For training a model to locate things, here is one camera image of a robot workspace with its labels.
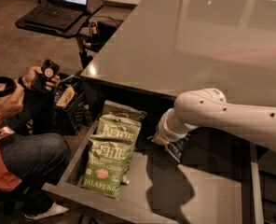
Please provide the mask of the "person's right hand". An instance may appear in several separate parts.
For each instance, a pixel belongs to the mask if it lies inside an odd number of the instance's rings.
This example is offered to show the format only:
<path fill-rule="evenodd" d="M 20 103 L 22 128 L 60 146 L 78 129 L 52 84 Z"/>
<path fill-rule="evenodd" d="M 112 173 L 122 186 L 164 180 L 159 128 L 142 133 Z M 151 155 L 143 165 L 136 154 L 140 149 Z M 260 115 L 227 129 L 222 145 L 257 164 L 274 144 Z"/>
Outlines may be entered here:
<path fill-rule="evenodd" d="M 16 83 L 16 90 L 4 97 L 0 97 L 0 122 L 15 116 L 22 111 L 24 88 Z"/>

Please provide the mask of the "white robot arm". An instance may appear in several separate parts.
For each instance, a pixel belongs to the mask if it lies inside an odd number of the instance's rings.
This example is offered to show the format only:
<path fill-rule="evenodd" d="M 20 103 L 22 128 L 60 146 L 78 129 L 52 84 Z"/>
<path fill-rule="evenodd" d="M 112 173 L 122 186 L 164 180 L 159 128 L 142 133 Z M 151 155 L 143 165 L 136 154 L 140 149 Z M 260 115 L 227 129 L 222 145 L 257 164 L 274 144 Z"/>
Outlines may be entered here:
<path fill-rule="evenodd" d="M 276 152 L 276 107 L 230 104 L 215 88 L 179 94 L 160 118 L 153 141 L 167 146 L 199 127 L 215 128 Z"/>

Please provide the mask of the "person's left hand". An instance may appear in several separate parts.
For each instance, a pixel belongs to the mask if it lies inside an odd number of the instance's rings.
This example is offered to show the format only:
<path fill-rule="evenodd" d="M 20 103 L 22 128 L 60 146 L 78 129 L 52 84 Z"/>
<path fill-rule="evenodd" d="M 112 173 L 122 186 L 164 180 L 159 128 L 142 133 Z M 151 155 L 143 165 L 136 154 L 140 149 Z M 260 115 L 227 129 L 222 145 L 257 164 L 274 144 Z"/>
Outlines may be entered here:
<path fill-rule="evenodd" d="M 22 77 L 23 85 L 28 89 L 32 89 L 32 83 L 35 77 L 42 73 L 42 70 L 39 66 L 32 66 L 28 69 L 27 73 Z M 60 77 L 55 76 L 50 81 L 45 83 L 45 90 L 52 91 L 56 84 L 59 82 Z"/>

